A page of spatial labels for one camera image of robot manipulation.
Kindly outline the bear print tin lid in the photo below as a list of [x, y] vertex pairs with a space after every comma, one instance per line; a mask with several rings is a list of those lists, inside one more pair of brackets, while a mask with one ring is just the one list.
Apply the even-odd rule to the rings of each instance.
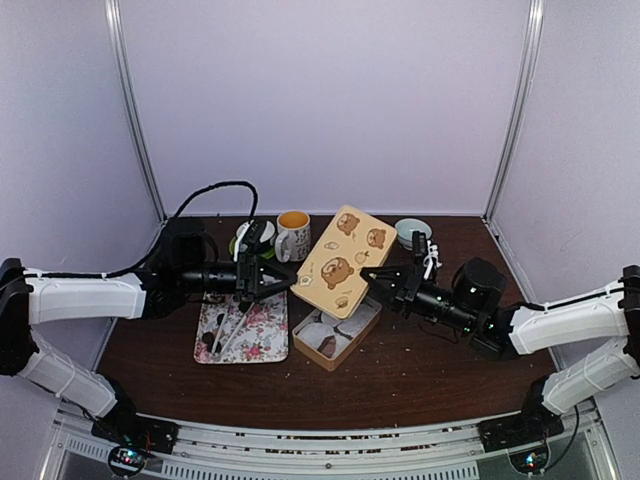
[[382, 266], [396, 237], [393, 226], [341, 207], [298, 269], [291, 292], [335, 319], [349, 318], [369, 289], [360, 271]]

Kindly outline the silver metal tongs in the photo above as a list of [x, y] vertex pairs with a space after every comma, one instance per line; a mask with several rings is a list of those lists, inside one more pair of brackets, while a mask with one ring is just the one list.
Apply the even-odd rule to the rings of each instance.
[[255, 307], [255, 302], [241, 302], [238, 305], [238, 320], [233, 327], [227, 327], [230, 318], [230, 310], [223, 316], [223, 319], [219, 323], [219, 328], [214, 338], [214, 343], [211, 347], [211, 353], [213, 358], [219, 360], [231, 346], [232, 342], [239, 331], [244, 327], [249, 317], [249, 314]]

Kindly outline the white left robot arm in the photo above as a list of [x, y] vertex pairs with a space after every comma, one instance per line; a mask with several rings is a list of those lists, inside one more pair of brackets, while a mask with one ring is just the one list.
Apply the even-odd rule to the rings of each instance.
[[97, 430], [131, 445], [153, 431], [117, 381], [94, 373], [41, 339], [35, 326], [66, 320], [162, 319], [193, 295], [229, 295], [244, 309], [297, 281], [294, 272], [264, 259], [265, 222], [253, 220], [222, 261], [197, 218], [171, 220], [140, 265], [112, 273], [54, 273], [1, 265], [1, 373], [20, 376], [73, 403]]

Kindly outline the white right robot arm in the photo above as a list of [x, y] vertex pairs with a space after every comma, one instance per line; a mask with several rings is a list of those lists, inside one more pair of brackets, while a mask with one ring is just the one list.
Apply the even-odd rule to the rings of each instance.
[[412, 256], [409, 264], [364, 267], [360, 275], [389, 309], [443, 324], [493, 359], [515, 359], [590, 339], [605, 341], [573, 365], [534, 381], [519, 413], [480, 422], [485, 451], [559, 435], [564, 413], [625, 378], [638, 377], [638, 266], [625, 267], [620, 279], [581, 296], [500, 307], [507, 281], [492, 263], [468, 260], [450, 288], [443, 289], [436, 283], [437, 247], [422, 233], [412, 235]]

